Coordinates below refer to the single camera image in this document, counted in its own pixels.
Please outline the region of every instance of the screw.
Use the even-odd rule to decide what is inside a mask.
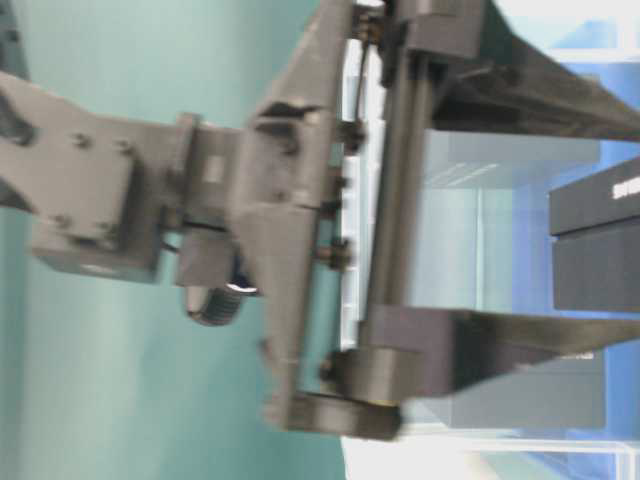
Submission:
[[[91,142],[91,139],[87,135],[79,132],[72,133],[70,135],[70,138],[73,146],[78,148],[86,148],[89,146],[89,143]]]
[[[47,223],[57,230],[66,230],[71,226],[71,219],[66,215],[51,215]]]
[[[98,230],[103,232],[105,236],[113,235],[113,233],[115,232],[114,226],[108,222],[97,222],[95,226]]]
[[[123,155],[130,155],[131,152],[133,152],[133,143],[131,143],[126,138],[116,140],[115,142],[113,142],[113,145],[115,146],[116,151]]]
[[[283,138],[280,147],[285,155],[294,155],[298,152],[298,142],[293,138]]]

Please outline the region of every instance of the black cable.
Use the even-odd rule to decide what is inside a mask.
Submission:
[[[211,230],[212,232],[220,232],[220,233],[229,232],[229,230],[227,230],[224,227],[216,227],[215,225],[209,225],[207,223],[200,223],[200,222],[184,222],[182,226],[187,228],[200,229],[200,230]]]
[[[360,120],[360,103],[362,101],[362,91],[364,89],[364,75],[365,68],[367,66],[367,57],[369,56],[369,47],[371,43],[366,41],[362,46],[362,58],[360,59],[360,73],[358,78],[358,90],[356,91],[356,104],[355,111],[353,112],[353,121],[357,122]]]
[[[165,250],[171,253],[180,253],[180,249],[178,247],[174,247],[173,245],[167,242],[162,242],[162,248],[164,248]]]

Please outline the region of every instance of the bolt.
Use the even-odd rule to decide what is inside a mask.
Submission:
[[[319,247],[316,259],[332,270],[343,272],[352,260],[351,244],[348,240],[334,239],[329,247]]]
[[[71,226],[71,219],[66,215],[51,215],[47,223],[57,230],[66,230]]]
[[[70,138],[72,145],[78,148],[86,148],[91,142],[91,139],[87,135],[79,132],[72,133]]]
[[[351,188],[351,179],[347,177],[338,177],[336,180],[337,186],[340,190],[345,188]]]
[[[133,143],[126,138],[121,138],[113,142],[114,147],[118,153],[123,155],[130,155],[133,152]]]
[[[333,255],[331,247],[318,247],[316,250],[316,260],[321,261],[322,263],[329,263],[331,261],[331,257]]]

